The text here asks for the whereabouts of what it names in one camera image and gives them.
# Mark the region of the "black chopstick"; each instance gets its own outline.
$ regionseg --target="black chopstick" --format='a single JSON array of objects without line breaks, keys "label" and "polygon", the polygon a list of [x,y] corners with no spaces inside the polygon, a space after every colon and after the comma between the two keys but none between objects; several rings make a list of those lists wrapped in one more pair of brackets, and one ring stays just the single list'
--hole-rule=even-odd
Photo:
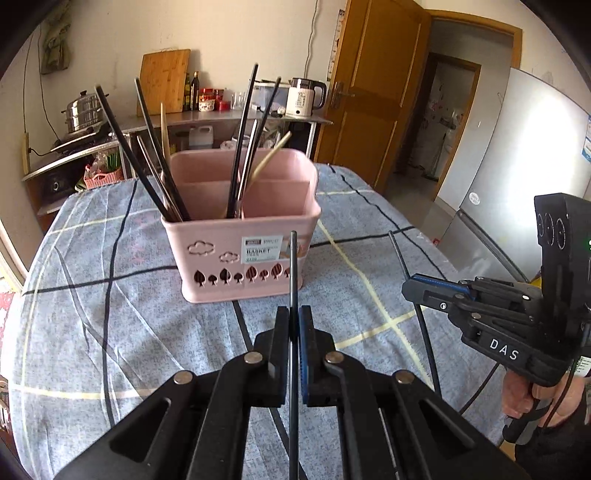
[{"label": "black chopstick", "polygon": [[152,120],[150,119],[150,113],[148,112],[148,106],[146,105],[146,101],[144,99],[144,93],[142,91],[142,86],[139,83],[139,78],[135,78],[135,90],[138,94],[139,106],[142,109],[142,114],[144,116],[144,121],[146,123],[146,127],[148,127],[148,135],[150,136],[150,140],[152,141],[152,146],[156,150],[156,156],[158,158],[158,162],[160,162],[160,168],[164,173],[164,184],[170,190],[171,195],[173,196],[174,203],[176,203],[178,207],[178,211],[183,218],[183,221],[187,222],[191,219],[189,215],[189,211],[185,207],[183,199],[178,192],[178,188],[174,182],[173,175],[170,173],[170,168],[164,159],[164,155],[162,154],[162,148],[160,147],[160,143],[158,142],[158,137],[156,137],[156,132],[154,131],[154,126],[152,124]]},{"label": "black chopstick", "polygon": [[154,190],[154,187],[152,187],[152,184],[148,180],[148,177],[146,176],[146,174],[142,170],[138,159],[135,157],[134,153],[132,152],[131,148],[129,147],[129,144],[127,143],[127,140],[125,139],[123,132],[121,131],[121,127],[119,127],[117,120],[115,120],[115,116],[113,115],[113,110],[111,110],[111,107],[109,106],[109,102],[107,102],[107,98],[105,96],[105,93],[103,92],[103,89],[101,88],[100,85],[97,85],[95,87],[95,91],[99,97],[100,105],[107,117],[107,120],[109,121],[109,125],[111,126],[111,130],[115,133],[115,136],[117,137],[117,140],[119,141],[119,145],[123,149],[123,152],[125,153],[125,156],[129,160],[129,163],[131,163],[131,166],[134,168],[135,172],[137,173],[140,182],[142,183],[142,185],[144,186],[144,188],[148,192],[148,195],[150,195],[150,198],[152,198],[152,201],[154,202],[156,207],[158,207],[158,210],[160,210],[162,217],[167,222],[170,222],[170,223],[174,222],[173,216],[164,207],[162,200],[160,200],[160,197],[158,196],[158,194]]},{"label": "black chopstick", "polygon": [[257,70],[258,63],[255,63],[254,67],[252,68],[251,79],[248,84],[248,90],[246,92],[246,99],[244,100],[244,108],[242,109],[240,127],[238,128],[238,138],[236,139],[236,154],[234,155],[234,165],[232,166],[232,178],[230,178],[230,193],[228,194],[228,209],[226,210],[226,218],[234,218],[234,216],[236,215],[236,197],[238,195],[238,170],[240,168],[240,157],[242,155],[242,141],[244,140],[244,130],[246,130],[248,112],[251,109],[252,90],[255,87],[255,78]]},{"label": "black chopstick", "polygon": [[183,217],[181,216],[181,213],[178,211],[178,207],[174,203],[172,195],[167,190],[167,188],[164,186],[164,183],[162,182],[162,180],[160,180],[160,177],[158,176],[158,171],[156,170],[156,167],[154,166],[154,163],[152,162],[152,159],[150,158],[150,155],[148,154],[148,148],[146,148],[146,145],[144,144],[144,139],[141,137],[141,135],[138,135],[138,144],[139,144],[139,149],[142,151],[142,154],[144,155],[146,163],[148,164],[148,167],[150,168],[150,172],[152,172],[152,175],[154,176],[154,180],[156,180],[158,187],[160,187],[160,190],[162,190],[164,198],[168,202],[168,205],[170,206],[170,210],[172,211],[173,216],[176,218],[177,222],[182,222]]},{"label": "black chopstick", "polygon": [[256,128],[254,139],[251,139],[252,148],[249,148],[248,151],[246,152],[246,159],[244,160],[244,167],[242,169],[242,180],[240,181],[240,186],[238,188],[238,196],[237,196],[237,202],[236,202],[236,215],[235,216],[237,218],[240,218],[240,216],[242,214],[242,198],[244,197],[244,193],[246,192],[246,184],[248,182],[248,178],[251,175],[252,162],[255,159],[256,149],[258,148],[259,143],[261,142],[262,133],[265,128],[265,123],[267,121],[267,117],[269,117],[269,112],[271,111],[271,105],[273,104],[273,100],[275,99],[275,95],[277,95],[277,90],[279,90],[280,83],[281,83],[281,77],[277,77],[277,80],[275,81],[275,86],[273,88],[273,92],[271,94],[271,99],[267,103],[267,106],[265,107],[265,111],[262,114],[262,119]]}]

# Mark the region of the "white wall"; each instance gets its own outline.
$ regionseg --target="white wall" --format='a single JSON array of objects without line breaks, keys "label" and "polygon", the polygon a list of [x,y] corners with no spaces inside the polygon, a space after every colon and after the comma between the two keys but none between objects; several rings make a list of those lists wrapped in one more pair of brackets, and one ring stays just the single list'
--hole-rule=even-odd
[{"label": "white wall", "polygon": [[501,111],[511,68],[512,38],[471,25],[434,21],[430,50],[481,65],[466,128],[438,194],[457,210],[478,171]]},{"label": "white wall", "polygon": [[[120,117],[135,112],[134,77],[142,56],[190,48],[189,70],[202,84],[245,90],[255,62],[259,78],[288,80],[304,74],[314,0],[76,0],[69,44],[70,67],[43,77],[48,117],[59,136],[60,113],[81,90],[101,83]],[[339,8],[346,0],[320,0],[308,77],[326,80]],[[0,219],[24,264],[43,238],[21,183],[22,73],[28,43],[0,80]],[[27,129],[31,146],[48,151],[55,137],[45,121],[39,90],[37,33],[28,61]],[[31,155],[34,164],[38,159]]]}]

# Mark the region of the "sticker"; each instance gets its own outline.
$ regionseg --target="sticker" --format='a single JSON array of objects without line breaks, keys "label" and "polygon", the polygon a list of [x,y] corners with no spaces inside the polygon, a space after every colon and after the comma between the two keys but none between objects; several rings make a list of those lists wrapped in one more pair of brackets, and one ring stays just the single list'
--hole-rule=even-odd
[{"label": "sticker", "polygon": [[588,356],[582,356],[581,358],[579,358],[579,361],[577,362],[577,367],[574,370],[574,374],[577,375],[577,377],[586,377],[590,371],[591,358],[589,358]]},{"label": "sticker", "polygon": [[470,201],[474,204],[474,205],[480,205],[480,197],[478,196],[477,193],[475,192],[470,192],[470,195],[468,195],[468,198],[470,199]]},{"label": "sticker", "polygon": [[583,143],[583,156],[587,161],[591,161],[591,115],[587,120],[587,133],[585,134],[585,142]]},{"label": "sticker", "polygon": [[279,260],[283,235],[243,236],[241,263]]},{"label": "sticker", "polygon": [[[310,241],[312,239],[309,236],[305,235],[298,235],[297,237],[297,258],[305,257],[310,249]],[[289,258],[291,251],[291,237],[285,236],[283,237],[283,241],[281,243],[281,253],[280,258]]]}]

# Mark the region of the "wooden door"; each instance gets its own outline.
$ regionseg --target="wooden door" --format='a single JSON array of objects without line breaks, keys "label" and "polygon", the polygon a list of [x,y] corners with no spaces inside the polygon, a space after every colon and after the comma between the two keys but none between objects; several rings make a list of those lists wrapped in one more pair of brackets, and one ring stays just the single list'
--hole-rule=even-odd
[{"label": "wooden door", "polygon": [[348,0],[314,159],[383,192],[428,53],[431,16],[413,0]]}]

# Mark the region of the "wooden chopstick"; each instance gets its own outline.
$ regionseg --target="wooden chopstick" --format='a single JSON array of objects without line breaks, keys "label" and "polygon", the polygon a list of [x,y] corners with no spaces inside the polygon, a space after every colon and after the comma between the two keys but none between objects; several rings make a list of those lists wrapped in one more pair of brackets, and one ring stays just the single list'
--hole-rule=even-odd
[{"label": "wooden chopstick", "polygon": [[168,141],[168,123],[166,121],[166,107],[160,102],[160,131],[162,133],[162,153],[170,166],[170,143]]},{"label": "wooden chopstick", "polygon": [[285,135],[283,135],[283,137],[281,137],[281,140],[277,142],[277,145],[273,147],[273,150],[271,150],[265,156],[265,158],[263,158],[261,162],[256,166],[255,171],[247,180],[245,194],[248,193],[250,186],[257,181],[258,177],[261,176],[262,171],[265,170],[265,167],[268,165],[268,163],[273,159],[275,155],[277,155],[277,152],[279,152],[279,150],[283,148],[283,145],[285,145],[290,138],[291,132],[287,132]]}]

